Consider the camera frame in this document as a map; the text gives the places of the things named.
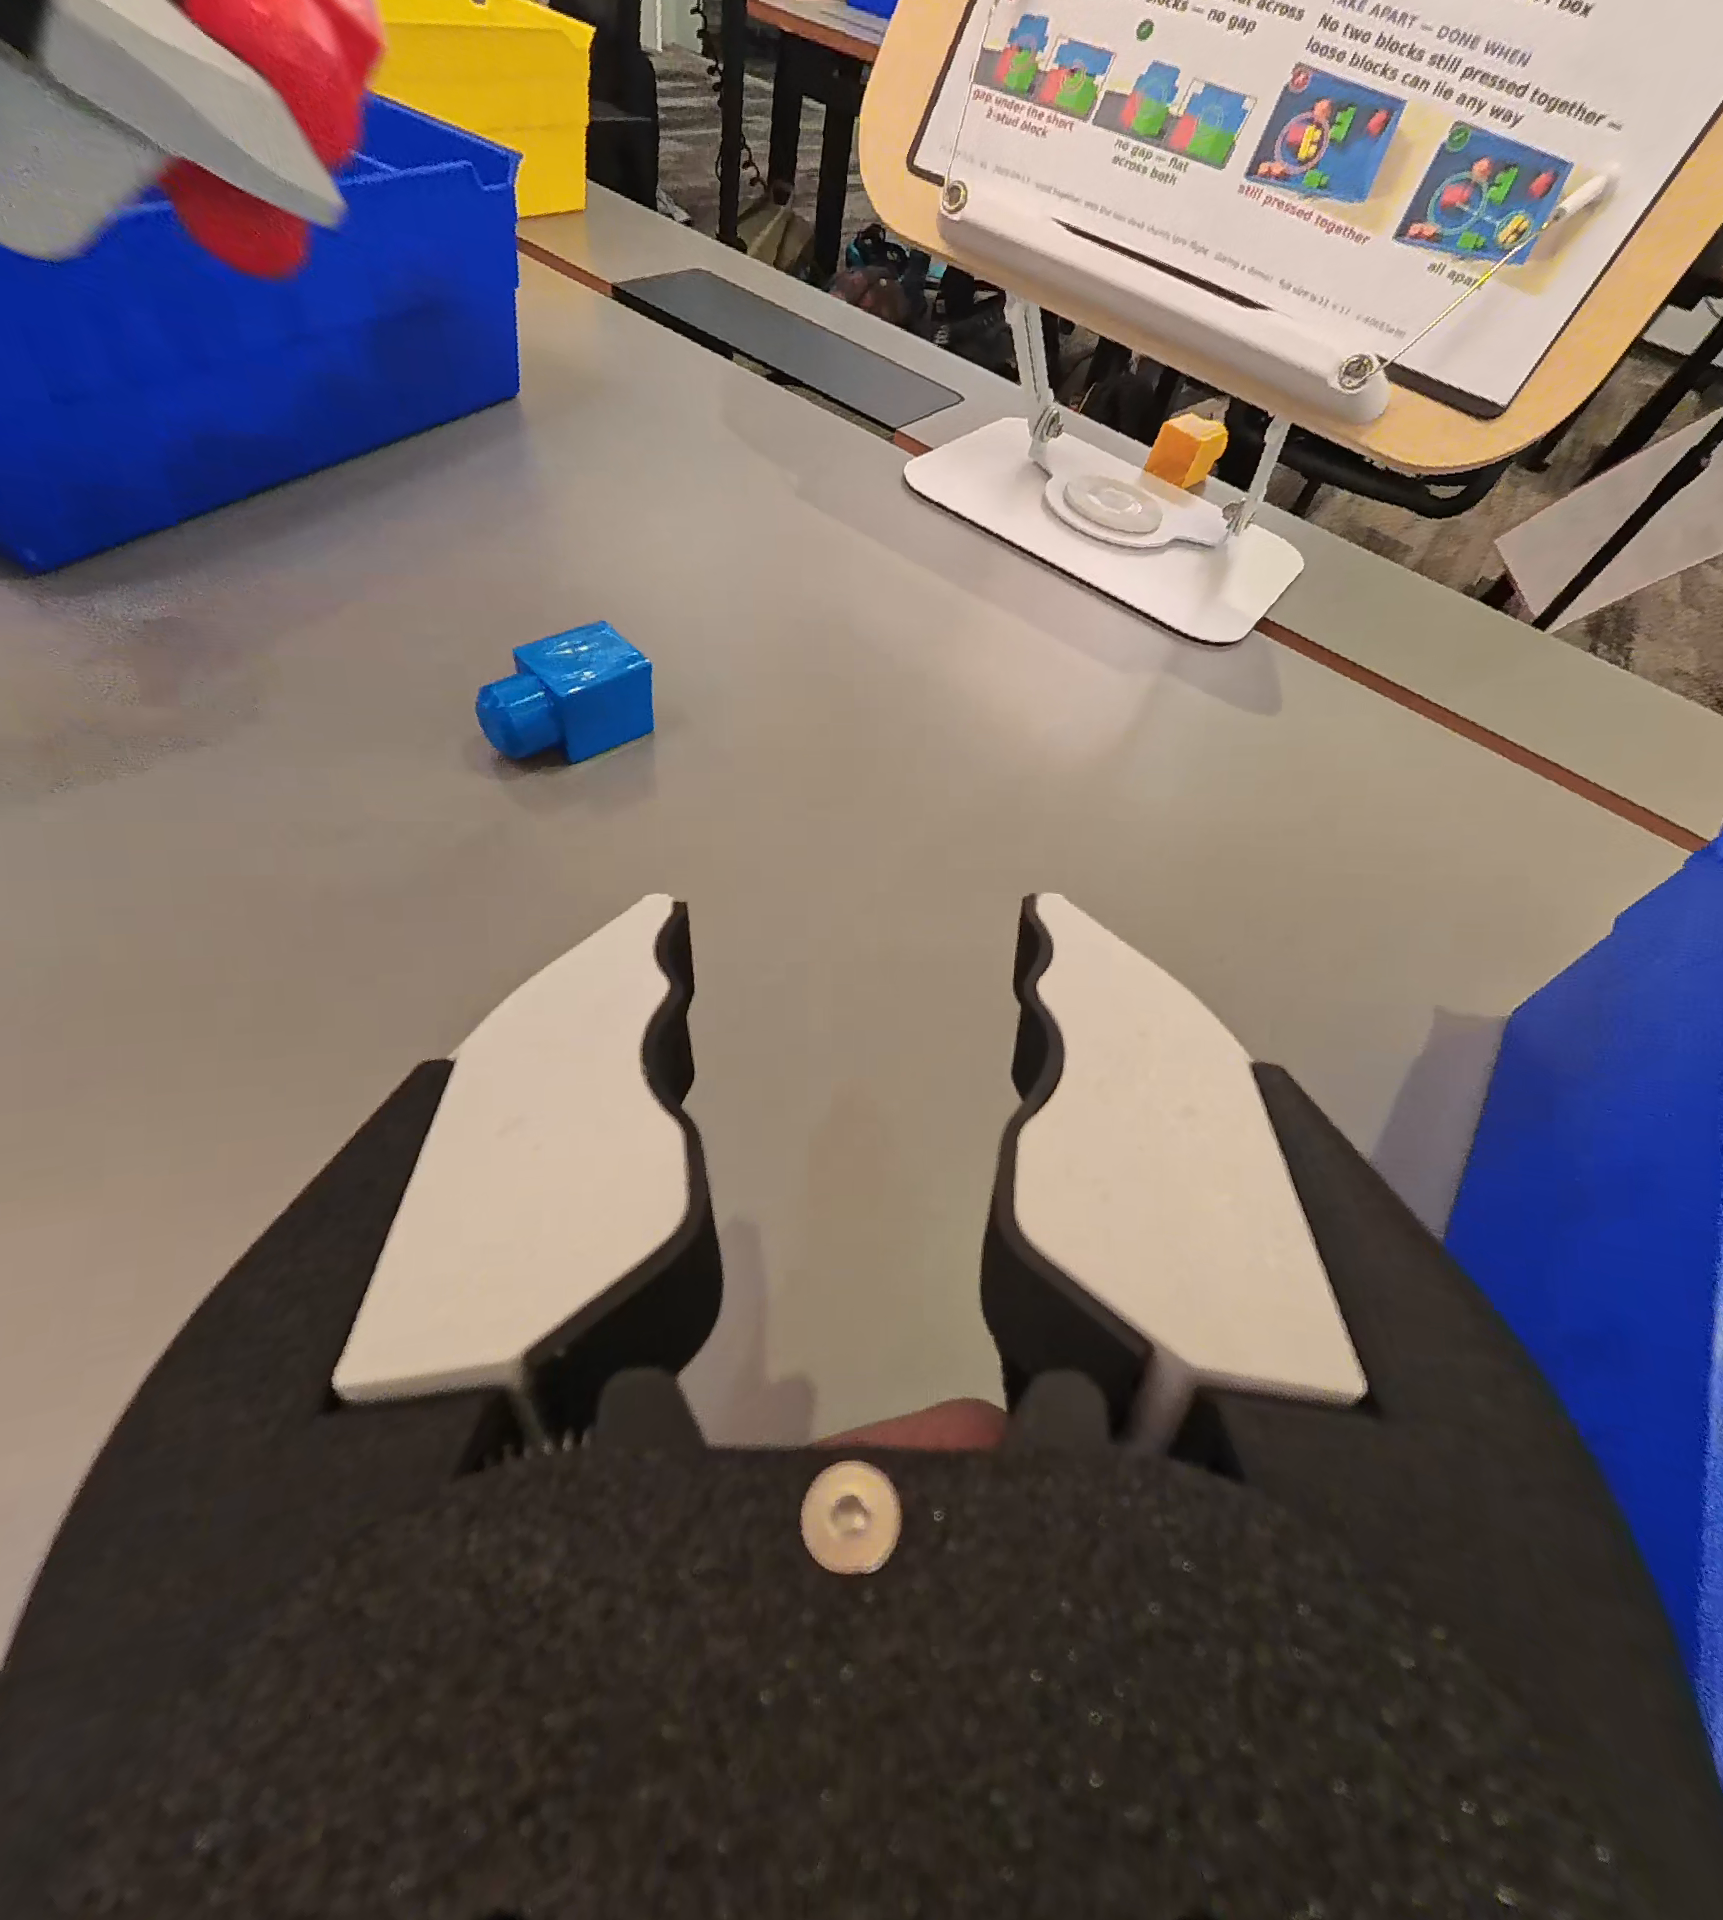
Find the yellow storage bin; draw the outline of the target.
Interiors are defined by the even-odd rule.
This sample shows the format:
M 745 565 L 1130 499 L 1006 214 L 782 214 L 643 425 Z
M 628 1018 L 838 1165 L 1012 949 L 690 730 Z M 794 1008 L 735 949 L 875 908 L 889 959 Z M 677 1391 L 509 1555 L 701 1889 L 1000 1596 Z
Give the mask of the yellow storage bin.
M 587 210 L 594 27 L 545 2 L 380 2 L 376 98 L 520 156 L 520 217 Z

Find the black flat panel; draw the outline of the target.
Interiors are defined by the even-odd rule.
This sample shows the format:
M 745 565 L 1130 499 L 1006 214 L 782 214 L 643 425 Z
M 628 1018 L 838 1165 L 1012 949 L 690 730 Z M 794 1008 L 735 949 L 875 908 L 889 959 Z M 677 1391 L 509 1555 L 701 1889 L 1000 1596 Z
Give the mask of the black flat panel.
M 625 279 L 611 287 L 611 298 L 889 437 L 964 401 L 898 357 L 703 267 Z

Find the printed instruction sheet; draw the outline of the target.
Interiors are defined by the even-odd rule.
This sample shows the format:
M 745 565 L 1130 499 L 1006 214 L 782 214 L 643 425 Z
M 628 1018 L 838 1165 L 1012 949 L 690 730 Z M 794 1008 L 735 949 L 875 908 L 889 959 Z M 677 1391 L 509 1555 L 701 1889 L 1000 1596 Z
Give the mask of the printed instruction sheet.
M 1500 417 L 1723 115 L 1723 2 L 968 2 L 909 169 Z

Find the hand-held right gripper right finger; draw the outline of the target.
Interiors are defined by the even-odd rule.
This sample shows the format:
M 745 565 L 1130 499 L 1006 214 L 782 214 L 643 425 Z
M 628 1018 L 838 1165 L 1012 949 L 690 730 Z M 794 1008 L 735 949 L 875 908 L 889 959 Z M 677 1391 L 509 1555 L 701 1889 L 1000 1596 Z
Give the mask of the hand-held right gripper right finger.
M 1367 1378 L 1266 1109 L 1218 1014 L 1067 894 L 1015 929 L 1015 1112 L 983 1246 L 1008 1410 L 1088 1378 L 1110 1418 L 1204 1391 L 1363 1407 Z

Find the blue mega block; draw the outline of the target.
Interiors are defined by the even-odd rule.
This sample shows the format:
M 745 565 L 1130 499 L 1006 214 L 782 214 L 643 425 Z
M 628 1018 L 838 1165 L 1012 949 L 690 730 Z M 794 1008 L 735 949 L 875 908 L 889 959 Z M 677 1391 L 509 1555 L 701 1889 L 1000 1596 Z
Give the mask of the blue mega block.
M 655 666 L 609 619 L 520 643 L 511 660 L 473 696 L 481 737 L 506 761 L 579 765 L 657 727 Z

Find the white paper sheet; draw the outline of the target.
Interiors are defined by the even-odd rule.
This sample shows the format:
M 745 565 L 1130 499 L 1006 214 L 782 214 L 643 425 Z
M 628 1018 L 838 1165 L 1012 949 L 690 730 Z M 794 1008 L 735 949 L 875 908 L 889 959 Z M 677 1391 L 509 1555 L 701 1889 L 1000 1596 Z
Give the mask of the white paper sheet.
M 1555 499 L 1496 542 L 1521 608 L 1539 619 L 1602 546 L 1660 490 L 1668 473 L 1715 440 L 1715 456 L 1681 494 L 1602 568 L 1553 619 L 1565 630 L 1689 568 L 1723 558 L 1723 409 L 1630 456 L 1604 477 Z

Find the red mega block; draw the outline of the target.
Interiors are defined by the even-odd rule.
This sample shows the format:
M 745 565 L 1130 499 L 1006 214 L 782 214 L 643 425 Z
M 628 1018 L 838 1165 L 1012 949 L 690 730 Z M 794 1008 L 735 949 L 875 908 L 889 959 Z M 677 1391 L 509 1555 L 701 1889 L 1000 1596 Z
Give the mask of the red mega block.
M 184 11 L 276 89 L 330 175 L 351 159 L 367 79 L 382 56 L 373 2 L 184 2 Z M 275 281 L 305 265 L 305 217 L 180 159 L 160 186 L 202 254 L 241 275 Z

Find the blue storage bin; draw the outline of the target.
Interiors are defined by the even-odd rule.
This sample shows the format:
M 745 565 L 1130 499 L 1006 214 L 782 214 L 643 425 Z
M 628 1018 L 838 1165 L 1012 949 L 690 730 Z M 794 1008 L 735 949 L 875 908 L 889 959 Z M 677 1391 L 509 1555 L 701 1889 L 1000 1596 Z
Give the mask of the blue storage bin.
M 1607 1477 L 1723 1784 L 1723 828 L 1508 1016 L 1447 1246 Z
M 294 279 L 223 267 L 160 192 L 79 258 L 0 246 L 0 558 L 57 571 L 515 400 L 515 175 L 372 98 Z

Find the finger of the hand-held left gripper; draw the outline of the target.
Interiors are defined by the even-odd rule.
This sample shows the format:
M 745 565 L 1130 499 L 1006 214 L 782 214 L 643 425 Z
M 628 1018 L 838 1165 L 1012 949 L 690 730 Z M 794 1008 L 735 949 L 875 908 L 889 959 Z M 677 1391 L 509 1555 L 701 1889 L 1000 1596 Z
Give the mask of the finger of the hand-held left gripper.
M 74 258 L 186 163 L 248 203 L 340 229 L 295 109 L 180 2 L 0 2 L 0 246 Z

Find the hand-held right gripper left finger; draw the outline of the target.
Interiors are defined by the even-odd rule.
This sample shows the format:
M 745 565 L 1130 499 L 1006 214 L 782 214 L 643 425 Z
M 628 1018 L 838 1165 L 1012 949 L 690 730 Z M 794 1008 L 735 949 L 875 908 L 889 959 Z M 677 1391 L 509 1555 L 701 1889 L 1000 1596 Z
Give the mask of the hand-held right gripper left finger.
M 530 1394 L 591 1411 L 685 1373 L 722 1305 L 695 1081 L 690 909 L 646 894 L 448 1058 L 330 1386 L 346 1407 Z

